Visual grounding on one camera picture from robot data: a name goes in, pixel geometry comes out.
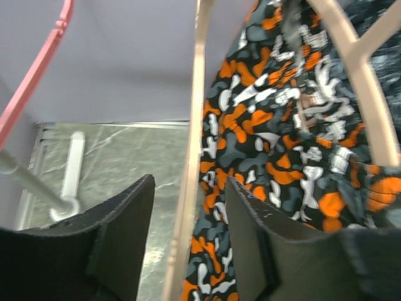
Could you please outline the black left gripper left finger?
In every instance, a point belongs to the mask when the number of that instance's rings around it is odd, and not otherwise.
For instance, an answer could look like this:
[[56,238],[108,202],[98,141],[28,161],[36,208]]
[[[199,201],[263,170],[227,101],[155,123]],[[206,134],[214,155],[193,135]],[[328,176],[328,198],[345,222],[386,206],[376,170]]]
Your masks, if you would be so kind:
[[135,300],[154,194],[146,175],[47,228],[1,230],[1,299]]

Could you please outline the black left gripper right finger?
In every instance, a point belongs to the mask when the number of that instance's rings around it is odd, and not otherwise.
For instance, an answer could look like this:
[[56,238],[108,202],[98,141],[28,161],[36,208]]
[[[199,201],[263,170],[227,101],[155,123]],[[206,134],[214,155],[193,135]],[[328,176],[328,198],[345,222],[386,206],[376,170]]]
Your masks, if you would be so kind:
[[241,300],[399,300],[400,231],[325,233],[292,220],[233,177],[226,211]]

